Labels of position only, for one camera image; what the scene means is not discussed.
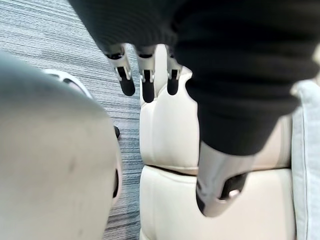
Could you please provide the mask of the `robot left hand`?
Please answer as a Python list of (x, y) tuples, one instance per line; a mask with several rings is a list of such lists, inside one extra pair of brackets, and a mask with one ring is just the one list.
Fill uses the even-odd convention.
[(105, 56), (129, 43), (143, 56), (167, 45), (192, 71), (197, 103), (196, 202), (216, 217), (243, 190), (253, 158), (299, 100), (293, 85), (314, 78), (320, 42), (317, 0), (72, 0)]

